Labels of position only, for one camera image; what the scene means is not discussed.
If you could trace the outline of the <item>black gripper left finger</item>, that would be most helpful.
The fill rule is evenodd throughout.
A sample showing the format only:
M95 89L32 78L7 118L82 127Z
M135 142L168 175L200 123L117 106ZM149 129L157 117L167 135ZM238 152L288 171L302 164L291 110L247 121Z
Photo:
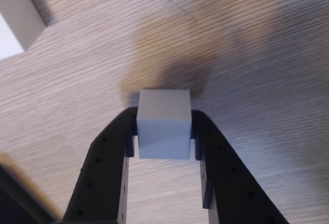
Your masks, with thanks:
M125 109L91 143L62 223L126 223L136 117Z

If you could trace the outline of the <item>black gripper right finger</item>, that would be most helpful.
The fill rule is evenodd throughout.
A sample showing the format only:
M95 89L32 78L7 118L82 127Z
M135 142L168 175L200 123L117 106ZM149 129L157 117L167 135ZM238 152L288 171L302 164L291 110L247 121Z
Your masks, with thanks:
M192 111L203 208L209 223L287 223L214 122Z

